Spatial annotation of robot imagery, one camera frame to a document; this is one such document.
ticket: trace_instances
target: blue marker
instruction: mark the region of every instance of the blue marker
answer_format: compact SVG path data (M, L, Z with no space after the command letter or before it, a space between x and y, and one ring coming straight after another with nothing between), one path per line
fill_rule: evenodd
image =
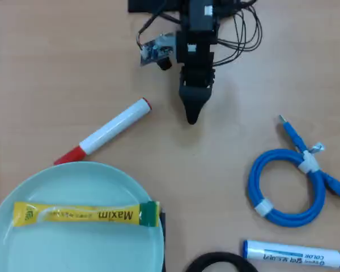
M243 243L243 257L262 261L340 268L339 251L306 246L245 240Z

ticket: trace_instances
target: green packet end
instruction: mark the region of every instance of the green packet end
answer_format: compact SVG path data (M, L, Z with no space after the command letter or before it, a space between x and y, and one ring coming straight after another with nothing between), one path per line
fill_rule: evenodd
M148 201L140 204L140 225L158 227L160 215L160 202Z

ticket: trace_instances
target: table surface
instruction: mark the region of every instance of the table surface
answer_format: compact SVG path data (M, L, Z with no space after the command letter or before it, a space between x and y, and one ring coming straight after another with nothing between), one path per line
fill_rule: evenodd
M290 147L277 129L280 113L309 145L326 145L319 162L340 179L340 0L259 0L261 47L216 70L194 126L177 94L179 68L139 67L135 34L147 16L127 14L126 5L0 0L0 202L144 96L152 113L89 159L125 171L163 203L169 272L211 250L238 253L242 239L340 250L339 198L328 193L312 224L289 229L260 218L245 191L259 154ZM143 39L174 28L158 19ZM229 20L220 36L233 34ZM292 165L270 164L261 182L278 209L309 206L312 189ZM319 270L254 264L260 272ZM228 271L218 267L208 271Z

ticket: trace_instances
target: blue marker cap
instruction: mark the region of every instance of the blue marker cap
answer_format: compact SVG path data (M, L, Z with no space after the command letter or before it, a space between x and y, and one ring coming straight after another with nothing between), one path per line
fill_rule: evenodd
M247 259L247 256L248 256L248 241L247 240L244 240L243 242L243 252L242 252L242 257L244 259Z

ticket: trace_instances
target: black mount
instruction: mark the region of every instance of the black mount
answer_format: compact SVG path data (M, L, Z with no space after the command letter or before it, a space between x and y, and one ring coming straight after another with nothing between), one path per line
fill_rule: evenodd
M163 0L128 0L129 12L152 13ZM215 70L210 45L217 44L220 19L233 14L239 0L168 0L165 11L180 13L181 30L176 32L176 60L183 63L179 95L186 117L195 124L211 96ZM157 62L162 70L171 67L167 57Z

